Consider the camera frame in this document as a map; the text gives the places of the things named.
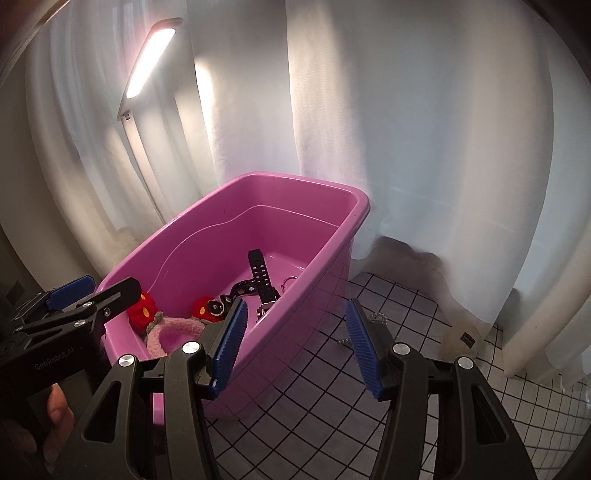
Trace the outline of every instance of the human hand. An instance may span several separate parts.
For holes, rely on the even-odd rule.
[[[74,414],[68,408],[66,396],[58,384],[51,386],[51,393],[47,399],[47,415],[51,419],[53,428],[43,442],[42,450],[46,467],[52,472],[58,455],[67,442],[70,433],[74,429]],[[35,439],[18,423],[13,420],[2,420],[4,428],[11,438],[14,446],[27,453],[35,453],[37,445]]]

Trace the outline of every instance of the silver screw head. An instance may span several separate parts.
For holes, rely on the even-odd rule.
[[[408,355],[410,353],[410,347],[406,343],[397,343],[392,347],[392,350],[398,355]]]
[[[197,342],[187,342],[183,345],[183,352],[191,355],[192,353],[198,352],[200,348],[201,345]]]
[[[119,365],[122,367],[128,367],[135,362],[133,355],[127,354],[119,358]]]
[[[460,367],[465,368],[466,370],[470,370],[474,366],[474,362],[472,361],[472,359],[466,356],[461,356],[457,360],[457,364],[460,365]]]

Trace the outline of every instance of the white fabric backdrop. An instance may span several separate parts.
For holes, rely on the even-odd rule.
[[[486,324],[517,292],[506,370],[546,355],[591,294],[591,95],[525,4],[72,0],[31,49],[29,110],[48,184],[101,273],[159,226],[115,115],[150,26],[176,16],[193,61],[183,50],[134,108],[173,214],[253,170],[354,185],[372,200],[354,258],[381,236],[431,252]],[[561,368],[546,357],[545,374]]]

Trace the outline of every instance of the tiled floor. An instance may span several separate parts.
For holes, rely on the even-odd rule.
[[[359,274],[348,285],[368,313],[381,312],[397,340],[438,358],[450,326],[437,304],[377,276]],[[250,418],[215,420],[209,432],[222,476],[248,480],[354,480],[371,473],[387,403],[365,390],[347,337],[343,312],[320,326]],[[591,423],[587,386],[568,390],[560,379],[538,385],[502,373],[502,331],[494,327],[476,361],[524,441],[540,480],[564,465]],[[429,399],[421,480],[433,477],[437,449],[437,399]]]

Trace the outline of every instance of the red strawberry plush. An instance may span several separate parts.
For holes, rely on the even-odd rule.
[[[202,320],[208,320],[210,322],[219,322],[220,320],[223,320],[223,318],[221,317],[216,317],[212,315],[207,309],[207,302],[210,300],[214,300],[214,298],[201,297],[195,303],[193,303],[193,308],[191,309],[191,317],[195,317]]]
[[[154,320],[154,315],[158,309],[151,295],[142,290],[139,302],[127,309],[129,324],[141,335],[145,335],[146,327]]]

